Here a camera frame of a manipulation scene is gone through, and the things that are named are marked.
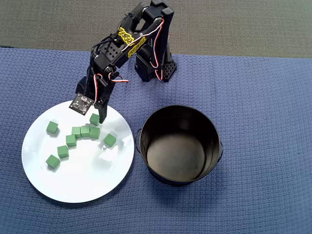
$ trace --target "blue tablecloth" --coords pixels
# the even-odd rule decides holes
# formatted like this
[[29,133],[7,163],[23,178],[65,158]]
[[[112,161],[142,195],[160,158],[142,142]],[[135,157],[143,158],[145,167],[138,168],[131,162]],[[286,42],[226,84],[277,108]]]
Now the blue tablecloth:
[[52,106],[72,100],[88,52],[0,49],[1,233],[312,233],[312,59],[175,55],[169,83],[141,81],[135,58],[109,105],[133,133],[155,110],[189,105],[216,125],[222,160],[176,188],[139,153],[126,178],[95,201],[65,204],[38,192],[21,163],[24,136]]

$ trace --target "bucket handle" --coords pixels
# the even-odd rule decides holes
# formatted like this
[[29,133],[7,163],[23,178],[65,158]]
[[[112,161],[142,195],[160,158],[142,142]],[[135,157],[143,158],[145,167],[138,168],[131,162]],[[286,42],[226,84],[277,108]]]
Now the bucket handle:
[[141,131],[142,129],[140,128],[137,132],[136,132],[136,136],[135,136],[135,144],[136,144],[136,150],[140,153],[140,155],[142,155],[141,154],[141,151],[138,149],[138,147],[137,147],[137,134],[139,133],[139,131]]
[[219,156],[219,158],[218,158],[218,162],[221,160],[222,155],[223,155],[223,144],[222,144],[221,141],[220,141],[220,144],[221,144],[221,154],[220,154],[220,156]]

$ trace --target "green wooden block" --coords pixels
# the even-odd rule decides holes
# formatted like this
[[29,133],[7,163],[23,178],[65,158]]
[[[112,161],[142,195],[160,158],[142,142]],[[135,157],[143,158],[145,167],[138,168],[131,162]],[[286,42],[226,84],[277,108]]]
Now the green wooden block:
[[99,138],[100,129],[96,127],[90,127],[90,138]]
[[66,145],[67,146],[76,146],[77,141],[75,135],[68,135],[66,136]]
[[57,157],[50,155],[49,158],[46,160],[46,163],[50,167],[56,168],[59,165],[60,160]]
[[95,126],[99,125],[99,115],[92,114],[90,117],[90,123],[94,124]]
[[66,145],[63,145],[63,146],[59,146],[58,147],[58,156],[59,157],[68,157],[69,154],[68,154],[68,148]]
[[57,129],[58,129],[58,124],[50,121],[47,127],[47,132],[55,134]]
[[81,136],[82,137],[89,137],[90,136],[90,126],[89,125],[81,126]]
[[116,143],[116,137],[114,137],[111,134],[108,134],[106,138],[104,139],[104,143],[108,145],[109,147],[112,147]]
[[81,138],[81,127],[72,127],[72,135],[76,138]]

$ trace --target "black metal pot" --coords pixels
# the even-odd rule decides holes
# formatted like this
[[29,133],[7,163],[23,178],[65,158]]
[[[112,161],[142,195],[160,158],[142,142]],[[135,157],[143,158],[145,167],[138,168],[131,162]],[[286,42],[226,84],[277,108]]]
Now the black metal pot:
[[183,186],[206,176],[220,161],[223,146],[214,124],[187,106],[167,106],[144,123],[139,148],[148,169],[161,182]]

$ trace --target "white plate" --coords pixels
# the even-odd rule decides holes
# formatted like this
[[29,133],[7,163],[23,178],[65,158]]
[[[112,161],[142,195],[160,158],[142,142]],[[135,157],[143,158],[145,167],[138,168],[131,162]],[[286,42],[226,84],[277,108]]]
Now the white plate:
[[[134,155],[134,140],[126,120],[116,110],[107,107],[107,118],[98,127],[99,139],[83,137],[77,146],[68,147],[69,157],[61,158],[52,169],[46,164],[50,155],[58,156],[58,146],[66,145],[65,136],[72,127],[90,124],[92,106],[85,116],[69,109],[71,101],[52,107],[30,126],[21,150],[25,173],[44,195],[62,202],[86,202],[113,190],[126,176]],[[56,134],[46,132],[48,123],[58,123]],[[117,138],[112,148],[106,148],[104,138],[111,133]]]

